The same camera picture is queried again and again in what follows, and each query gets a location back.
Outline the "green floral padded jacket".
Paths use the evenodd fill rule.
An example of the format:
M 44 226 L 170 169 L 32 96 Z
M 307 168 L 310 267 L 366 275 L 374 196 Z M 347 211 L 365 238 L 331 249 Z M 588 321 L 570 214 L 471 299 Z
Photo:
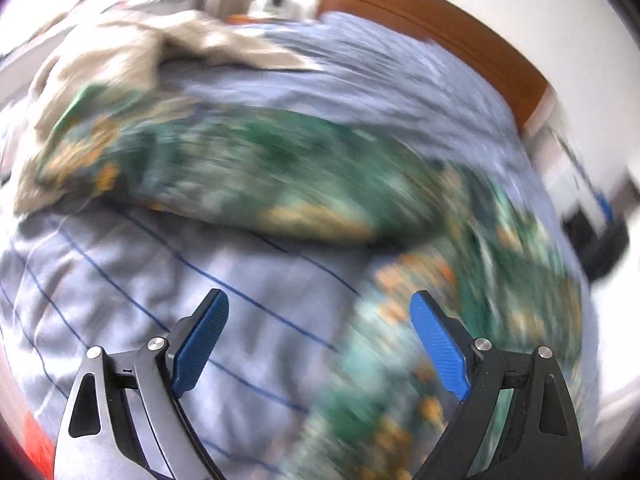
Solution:
M 409 318 L 429 292 L 504 350 L 548 344 L 580 426 L 594 412 L 582 282 L 487 174 L 363 128 L 87 84 L 30 163 L 66 248 L 52 337 L 122 348 L 213 285 L 220 356 L 188 412 L 246 479 L 396 479 L 450 421 Z

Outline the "orange trousers leg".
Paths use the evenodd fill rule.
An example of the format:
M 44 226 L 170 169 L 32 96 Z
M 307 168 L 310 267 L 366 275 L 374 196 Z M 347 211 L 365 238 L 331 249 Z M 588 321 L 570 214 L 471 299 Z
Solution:
M 55 444 L 32 413 L 26 411 L 18 414 L 13 430 L 18 463 L 26 478 L 52 480 Z

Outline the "blue checked bed cover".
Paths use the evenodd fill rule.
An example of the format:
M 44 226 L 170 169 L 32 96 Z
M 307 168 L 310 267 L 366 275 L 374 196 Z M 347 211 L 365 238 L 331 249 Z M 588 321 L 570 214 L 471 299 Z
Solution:
M 407 479 L 454 401 L 409 318 L 429 292 L 499 348 L 550 347 L 590 452 L 597 319 L 510 106 L 434 42 L 343 13 L 231 27 L 112 11 L 11 108 L 1 335 L 53 470 L 81 360 L 228 323 L 182 401 L 230 479 Z

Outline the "white desk with drawers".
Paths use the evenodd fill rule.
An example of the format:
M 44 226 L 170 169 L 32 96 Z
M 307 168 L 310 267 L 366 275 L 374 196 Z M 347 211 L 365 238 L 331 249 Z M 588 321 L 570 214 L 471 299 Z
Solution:
M 568 221 L 581 212 L 593 231 L 602 235 L 614 220 L 611 200 L 592 182 L 567 140 L 543 126 L 530 141 L 529 157 L 558 217 Z

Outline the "cream knitted sweater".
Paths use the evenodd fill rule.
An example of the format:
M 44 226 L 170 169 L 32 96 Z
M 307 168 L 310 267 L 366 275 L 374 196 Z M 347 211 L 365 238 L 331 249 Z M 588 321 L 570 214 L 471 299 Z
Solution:
M 212 65 L 321 70 L 311 58 L 274 44 L 260 30 L 235 28 L 200 11 L 108 11 L 74 27 L 39 67 L 29 88 L 28 124 L 50 129 L 86 84 L 153 89 L 160 62 L 183 53 Z

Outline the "white round fan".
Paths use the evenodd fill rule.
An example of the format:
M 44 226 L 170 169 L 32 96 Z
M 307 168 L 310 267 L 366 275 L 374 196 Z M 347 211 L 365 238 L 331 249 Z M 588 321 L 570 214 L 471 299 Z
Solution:
M 258 20 L 299 22 L 304 17 L 304 10 L 296 0 L 253 0 L 247 15 Z

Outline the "brown wooden headboard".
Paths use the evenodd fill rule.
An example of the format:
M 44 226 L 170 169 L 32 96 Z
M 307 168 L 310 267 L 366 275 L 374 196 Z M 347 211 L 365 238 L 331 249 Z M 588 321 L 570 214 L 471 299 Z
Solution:
M 555 91 L 540 70 L 487 25 L 447 0 L 318 0 L 314 14 L 343 12 L 431 40 L 483 76 L 512 110 L 523 139 L 550 118 Z

